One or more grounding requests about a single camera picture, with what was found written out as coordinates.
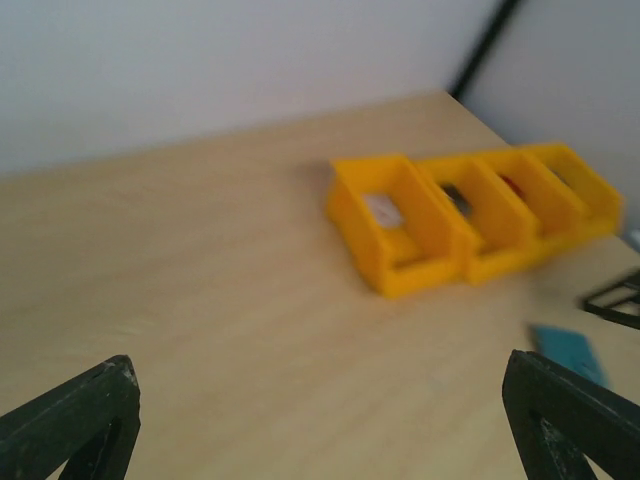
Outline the teal card holder wallet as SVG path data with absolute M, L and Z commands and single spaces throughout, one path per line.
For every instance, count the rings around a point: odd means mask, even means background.
M 531 325 L 530 336 L 538 354 L 601 387 L 610 386 L 601 362 L 585 335 L 548 325 Z

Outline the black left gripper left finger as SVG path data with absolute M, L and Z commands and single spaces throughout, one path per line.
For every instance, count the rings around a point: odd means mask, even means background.
M 123 479 L 140 426 L 133 363 L 113 356 L 1 416 L 1 477 Z

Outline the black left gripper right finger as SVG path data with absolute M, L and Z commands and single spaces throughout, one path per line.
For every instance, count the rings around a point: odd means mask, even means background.
M 529 479 L 639 477 L 639 406 L 535 353 L 514 350 L 502 383 Z

